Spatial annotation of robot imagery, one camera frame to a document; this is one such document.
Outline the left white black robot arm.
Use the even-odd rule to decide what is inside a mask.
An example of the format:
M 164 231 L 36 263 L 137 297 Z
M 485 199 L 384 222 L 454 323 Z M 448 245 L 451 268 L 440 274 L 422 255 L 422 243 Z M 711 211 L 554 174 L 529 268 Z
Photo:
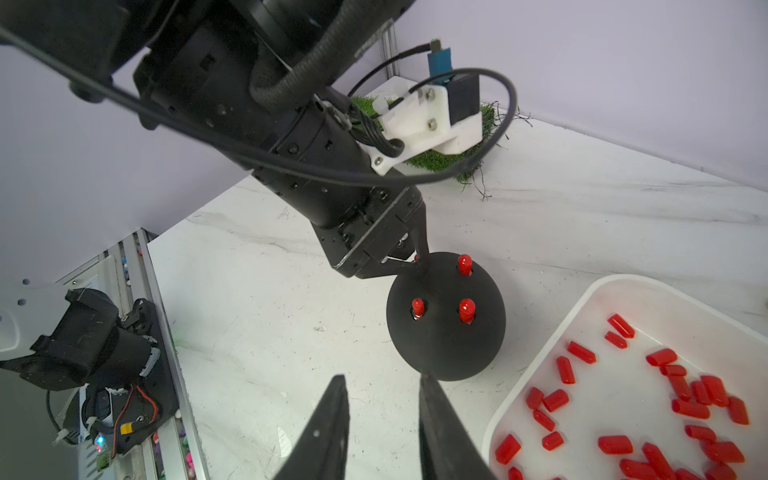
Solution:
M 425 208 L 375 174 L 373 121 L 334 88 L 405 1 L 5 1 L 1 40 L 81 99 L 207 143 L 297 210 L 347 277 L 413 273 Z

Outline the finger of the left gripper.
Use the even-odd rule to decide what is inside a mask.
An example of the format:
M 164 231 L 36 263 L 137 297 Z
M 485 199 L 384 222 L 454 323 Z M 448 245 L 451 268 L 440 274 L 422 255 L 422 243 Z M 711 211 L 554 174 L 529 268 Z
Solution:
M 415 263 L 419 267 L 426 267 L 429 262 L 430 250 L 427 236 L 427 216 L 425 209 L 419 209 L 411 217 L 410 237 L 414 243 L 414 256 L 418 255 L 419 261 Z

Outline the black round screw base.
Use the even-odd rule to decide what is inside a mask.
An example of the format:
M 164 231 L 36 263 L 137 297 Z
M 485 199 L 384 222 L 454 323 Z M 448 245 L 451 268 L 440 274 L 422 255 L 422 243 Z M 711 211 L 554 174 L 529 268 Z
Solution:
M 502 294 L 492 276 L 473 260 L 473 272 L 461 275 L 460 254 L 434 252 L 421 274 L 394 280 L 386 304 L 386 321 L 394 347 L 414 370 L 442 381 L 459 381 L 479 374 L 501 349 L 506 331 Z M 411 315 L 411 302 L 421 298 L 426 312 Z M 459 303 L 476 304 L 471 324 L 460 321 Z

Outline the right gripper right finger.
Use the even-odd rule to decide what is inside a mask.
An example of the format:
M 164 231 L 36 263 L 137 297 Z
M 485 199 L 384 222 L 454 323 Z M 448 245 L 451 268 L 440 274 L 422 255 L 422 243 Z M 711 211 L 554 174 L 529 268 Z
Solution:
M 423 373 L 419 387 L 419 451 L 423 479 L 494 479 L 439 382 Z

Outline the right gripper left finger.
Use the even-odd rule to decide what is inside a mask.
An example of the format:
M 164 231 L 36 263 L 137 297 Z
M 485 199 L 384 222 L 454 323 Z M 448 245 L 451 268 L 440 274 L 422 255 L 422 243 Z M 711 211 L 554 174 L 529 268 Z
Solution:
M 275 479 L 344 479 L 349 425 L 345 377 L 335 375 Z

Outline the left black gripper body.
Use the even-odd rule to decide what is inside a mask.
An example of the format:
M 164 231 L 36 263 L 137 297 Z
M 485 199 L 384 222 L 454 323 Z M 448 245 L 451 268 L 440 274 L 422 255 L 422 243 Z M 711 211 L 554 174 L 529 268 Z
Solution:
M 360 279 L 421 274 L 413 262 L 411 217 L 425 202 L 418 188 L 371 190 L 367 202 L 347 220 L 314 232 L 330 266 L 339 274 Z

